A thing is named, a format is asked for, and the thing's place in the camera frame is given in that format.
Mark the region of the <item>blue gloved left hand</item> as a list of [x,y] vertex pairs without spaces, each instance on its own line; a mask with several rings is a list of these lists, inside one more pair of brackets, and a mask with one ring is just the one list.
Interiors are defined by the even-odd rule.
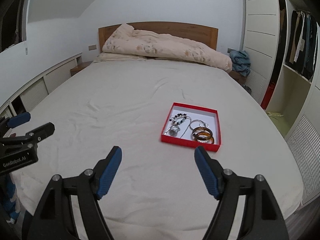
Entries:
[[16,224],[21,212],[17,188],[11,174],[1,176],[1,208],[8,224]]

